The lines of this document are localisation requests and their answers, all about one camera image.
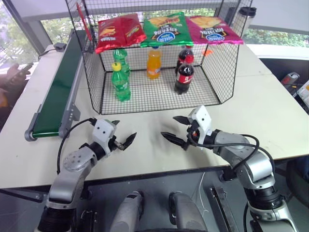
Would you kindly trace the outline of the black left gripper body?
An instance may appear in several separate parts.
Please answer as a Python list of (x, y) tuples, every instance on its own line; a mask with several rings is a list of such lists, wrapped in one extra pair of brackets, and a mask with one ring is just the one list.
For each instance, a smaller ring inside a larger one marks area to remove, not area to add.
[(123, 150), (123, 145), (120, 142), (116, 141), (116, 136), (113, 135), (108, 142), (108, 148), (110, 149), (111, 152), (113, 152), (116, 149)]

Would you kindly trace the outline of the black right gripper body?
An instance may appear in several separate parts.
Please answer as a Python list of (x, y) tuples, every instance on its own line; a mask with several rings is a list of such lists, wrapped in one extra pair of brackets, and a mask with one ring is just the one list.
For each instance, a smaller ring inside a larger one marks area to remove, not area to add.
[(192, 121), (192, 124), (187, 129), (187, 141), (182, 146), (183, 150), (187, 150), (190, 145), (196, 146), (200, 137), (199, 124), (196, 120)]

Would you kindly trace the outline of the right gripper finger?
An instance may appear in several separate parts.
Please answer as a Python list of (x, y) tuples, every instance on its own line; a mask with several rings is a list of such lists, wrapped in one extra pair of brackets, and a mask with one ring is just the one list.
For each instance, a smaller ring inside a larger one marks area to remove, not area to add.
[(161, 135), (169, 142), (178, 145), (180, 147), (187, 147), (187, 142), (181, 138), (178, 138), (175, 134), (169, 132), (161, 132)]
[(181, 124), (191, 125), (189, 118), (186, 117), (186, 116), (174, 116), (173, 119), (176, 120), (177, 122), (181, 123)]

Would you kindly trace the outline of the bystander hand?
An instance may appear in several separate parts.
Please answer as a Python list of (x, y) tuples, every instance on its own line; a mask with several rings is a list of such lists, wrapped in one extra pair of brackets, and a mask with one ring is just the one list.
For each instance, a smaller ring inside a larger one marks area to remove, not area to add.
[(5, 84), (11, 83), (12, 85), (18, 85), (25, 81), (26, 76), (30, 74), (30, 71), (23, 71), (19, 69), (19, 64), (12, 65), (6, 74), (0, 75), (0, 88), (4, 89)]

